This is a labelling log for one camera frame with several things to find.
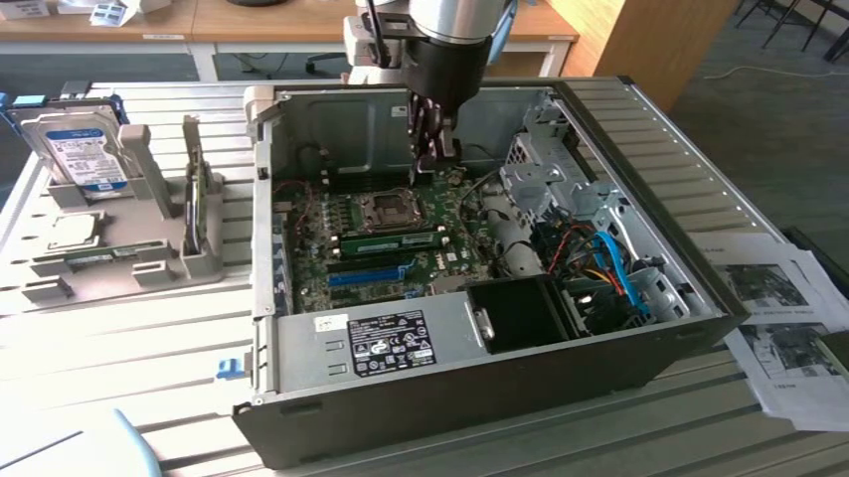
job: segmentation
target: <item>white label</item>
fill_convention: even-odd
[[[324,331],[343,330],[347,328],[347,315],[327,315],[314,318],[316,333]]]
[[[144,34],[142,35],[142,40],[186,40],[186,37],[183,35]]]
[[[377,243],[375,245],[363,245],[357,248],[357,251],[378,251],[378,250],[393,250],[394,248],[399,248],[401,245],[398,243]]]
[[[103,131],[95,128],[50,131],[46,136],[56,159],[79,186],[94,192],[126,187],[127,178],[118,158],[104,151]]]
[[[430,243],[434,241],[434,235],[429,234],[421,237],[405,237],[401,239],[401,243],[405,245],[414,245],[415,243]]]
[[[111,261],[111,260],[112,260],[111,255],[92,255],[92,256],[83,256],[80,258],[72,258],[70,260],[66,260],[66,263],[68,265],[82,265],[83,263],[95,263],[99,261]]]

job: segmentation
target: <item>gray floor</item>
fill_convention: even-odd
[[[774,20],[756,12],[740,29],[732,17],[717,36],[672,117],[769,218],[796,225],[849,269],[849,76],[796,78],[740,71],[849,73],[849,54],[829,65],[834,41],[785,26],[760,48]]]
[[[702,79],[740,65],[794,72],[849,73],[821,60],[833,38],[820,34],[806,53],[808,30],[788,26],[762,50],[774,20],[754,13],[740,29],[732,18],[720,33],[672,116],[724,172],[780,225],[797,225],[849,268],[849,77],[802,79],[742,71],[728,79]],[[275,79],[310,78],[306,55],[290,55]],[[283,55],[252,60],[274,72]],[[222,80],[264,79],[243,74],[231,56],[218,59]],[[319,67],[338,77],[345,62]],[[196,80],[182,56],[0,56],[0,91],[54,93],[64,80]],[[27,147],[0,121],[0,200],[27,157]]]

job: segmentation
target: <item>wooden table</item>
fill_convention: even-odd
[[[120,28],[92,27],[87,15],[0,22],[0,55],[191,55],[202,81],[218,81],[215,55],[227,53],[337,53],[345,51],[342,18],[355,15],[353,0],[290,0],[264,8],[226,0],[174,0],[174,5],[132,18]],[[499,74],[526,74],[529,54],[541,76],[559,76],[577,39],[574,29],[545,2],[522,2]]]
[[[353,0],[290,0],[283,5],[246,8],[226,0],[198,0],[192,57],[200,80],[218,80],[219,53],[341,53],[342,19],[355,15]],[[545,2],[523,0],[506,52],[542,53],[541,76],[559,76],[577,39],[574,29]]]
[[[56,15],[56,3],[48,1],[50,17],[0,22],[0,55],[191,53],[198,0],[174,0],[120,28],[94,27],[88,15]]]

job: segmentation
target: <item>blue pcie slot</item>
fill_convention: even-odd
[[[357,273],[345,273],[341,275],[331,275],[327,278],[327,286],[347,286],[362,285],[363,283],[377,283],[379,281],[403,281],[405,274],[410,267],[413,267],[415,260],[409,264],[397,266],[394,268],[383,268],[379,270],[359,271]]]

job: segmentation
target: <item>blue cable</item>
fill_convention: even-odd
[[[607,246],[607,249],[610,250],[610,258],[613,260],[613,269],[616,270],[616,275],[620,279],[620,282],[622,283],[622,288],[625,288],[625,294],[628,295],[628,300],[630,301],[634,308],[640,310],[640,313],[642,313],[644,315],[648,315],[649,307],[642,302],[642,299],[640,298],[640,292],[637,291],[637,288],[634,288],[634,285],[628,279],[628,273],[625,272],[625,266],[622,265],[622,257],[620,255],[620,247],[616,243],[616,239],[610,236],[607,232],[597,232],[595,236],[601,239],[601,241],[603,241],[605,245]],[[598,264],[599,268],[603,269],[606,267],[603,256],[599,252],[595,254],[595,263]]]

